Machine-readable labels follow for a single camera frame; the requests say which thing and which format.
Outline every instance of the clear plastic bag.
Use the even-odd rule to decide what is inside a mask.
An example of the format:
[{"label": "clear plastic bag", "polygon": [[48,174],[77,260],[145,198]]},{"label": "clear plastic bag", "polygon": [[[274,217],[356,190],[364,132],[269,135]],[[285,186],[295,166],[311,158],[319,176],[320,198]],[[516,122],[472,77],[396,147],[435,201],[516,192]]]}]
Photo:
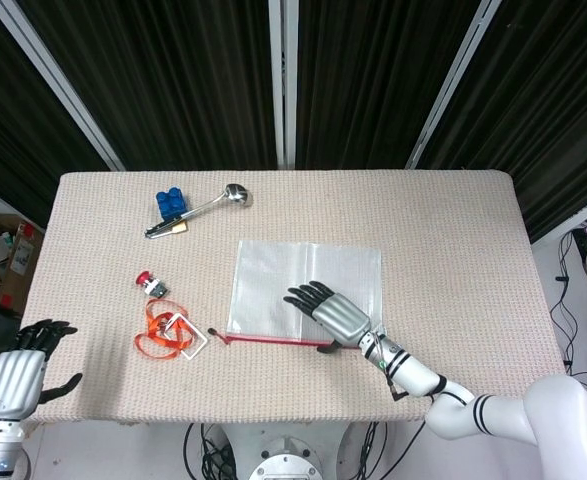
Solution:
[{"label": "clear plastic bag", "polygon": [[382,257],[373,248],[240,241],[227,338],[324,345],[333,339],[282,298],[310,280],[349,298],[382,323]]}]

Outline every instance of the silver spoon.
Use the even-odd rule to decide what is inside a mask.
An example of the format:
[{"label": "silver spoon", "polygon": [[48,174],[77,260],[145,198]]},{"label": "silver spoon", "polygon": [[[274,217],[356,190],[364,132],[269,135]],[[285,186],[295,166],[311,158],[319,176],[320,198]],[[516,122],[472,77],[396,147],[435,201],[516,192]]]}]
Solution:
[{"label": "silver spoon", "polygon": [[200,205],[199,207],[193,210],[185,212],[179,217],[174,218],[173,220],[165,220],[162,223],[158,223],[154,227],[147,228],[144,232],[144,235],[146,236],[146,238],[162,237],[168,234],[171,228],[173,228],[178,223],[193,218],[196,215],[199,215],[200,213],[203,213],[204,211],[215,206],[218,202],[225,199],[238,205],[242,205],[243,207],[250,207],[253,204],[253,195],[251,195],[251,192],[249,192],[242,185],[238,185],[237,183],[229,183],[224,188],[224,191],[221,193],[221,195],[217,197],[215,200],[211,200],[210,202],[205,203],[204,205]]}]

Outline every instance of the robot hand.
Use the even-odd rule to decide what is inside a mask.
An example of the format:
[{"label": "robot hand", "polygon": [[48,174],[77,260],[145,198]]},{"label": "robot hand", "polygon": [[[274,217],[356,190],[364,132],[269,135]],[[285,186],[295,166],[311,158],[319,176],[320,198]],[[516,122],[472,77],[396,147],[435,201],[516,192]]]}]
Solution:
[{"label": "robot hand", "polygon": [[334,338],[329,348],[318,348],[322,353],[332,353],[339,347],[357,347],[371,330],[371,320],[343,295],[333,292],[326,285],[311,281],[310,285],[289,288],[297,297],[284,297],[288,302],[308,315]]},{"label": "robot hand", "polygon": [[42,320],[20,330],[13,350],[0,355],[0,478],[10,476],[22,449],[20,421],[80,383],[82,374],[76,373],[65,385],[42,391],[51,354],[65,335],[76,331],[68,322]]}]

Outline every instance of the beige textured tablecloth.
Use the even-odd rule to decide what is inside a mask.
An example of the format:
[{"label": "beige textured tablecloth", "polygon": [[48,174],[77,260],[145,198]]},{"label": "beige textured tablecloth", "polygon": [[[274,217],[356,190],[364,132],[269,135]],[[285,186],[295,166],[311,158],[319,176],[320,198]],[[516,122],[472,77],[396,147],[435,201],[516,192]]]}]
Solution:
[{"label": "beige textured tablecloth", "polygon": [[[147,240],[155,193],[176,185],[191,205],[225,184],[249,209],[227,206],[181,235]],[[359,245],[382,252],[389,336],[477,394],[522,394],[562,372],[511,179],[444,171],[140,172],[65,175],[31,287],[25,322],[67,320],[45,387],[84,373],[35,420],[311,421],[420,417],[429,400],[393,402],[359,351],[213,338],[189,362],[151,360],[133,344],[151,270],[206,329],[224,331],[240,239]]]}]

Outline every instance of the dark curtain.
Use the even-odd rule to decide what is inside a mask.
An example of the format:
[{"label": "dark curtain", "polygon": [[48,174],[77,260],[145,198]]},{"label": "dark curtain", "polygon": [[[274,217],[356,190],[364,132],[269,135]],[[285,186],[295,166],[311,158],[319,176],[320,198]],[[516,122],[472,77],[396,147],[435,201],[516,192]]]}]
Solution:
[{"label": "dark curtain", "polygon": [[105,169],[0,22],[0,198],[45,227],[62,174]]},{"label": "dark curtain", "polygon": [[404,168],[479,0],[300,0],[297,168]]},{"label": "dark curtain", "polygon": [[19,3],[127,169],[277,167],[266,1]]},{"label": "dark curtain", "polygon": [[587,205],[587,1],[505,0],[418,168],[513,177],[531,240]]}]

